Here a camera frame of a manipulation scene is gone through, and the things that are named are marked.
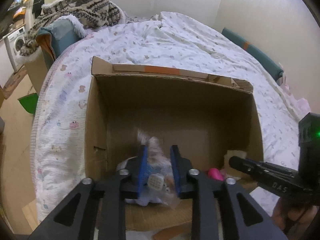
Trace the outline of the person's right hand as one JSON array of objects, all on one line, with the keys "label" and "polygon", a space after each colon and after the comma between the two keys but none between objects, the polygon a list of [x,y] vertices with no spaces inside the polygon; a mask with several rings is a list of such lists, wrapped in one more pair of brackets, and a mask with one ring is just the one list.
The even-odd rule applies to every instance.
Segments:
[{"label": "person's right hand", "polygon": [[286,203],[287,201],[283,198],[279,198],[274,207],[271,218],[274,224],[283,231],[285,230],[286,224],[289,220],[294,221],[295,224],[291,227],[288,233],[285,233],[285,235],[288,239],[300,239],[316,216],[319,207],[310,206],[298,208],[288,205],[286,209]]}]

